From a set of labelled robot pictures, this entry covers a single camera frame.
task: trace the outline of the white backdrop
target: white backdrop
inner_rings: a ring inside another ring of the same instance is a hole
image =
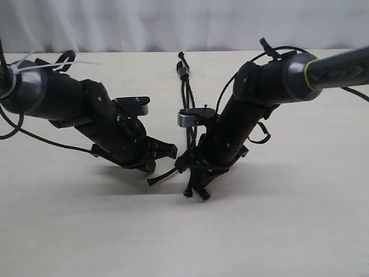
[[[0,0],[7,52],[255,50],[369,44],[368,0]]]

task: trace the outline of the white table surface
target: white table surface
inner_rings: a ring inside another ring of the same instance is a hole
[[[197,104],[214,107],[224,84],[256,54],[186,53]],[[176,53],[77,60],[101,63],[73,65],[69,74],[101,81],[111,99],[150,96],[141,118],[148,134],[185,150]],[[247,143],[246,158],[208,186],[205,203],[182,196],[188,174],[150,188],[145,174],[88,154],[20,133],[0,141],[0,276],[367,276],[368,118],[368,103],[340,89],[280,107],[266,121],[272,139]],[[91,146],[73,128],[42,119],[27,117],[24,129]],[[0,120],[1,133],[9,130]],[[158,161],[154,176],[173,163]]]

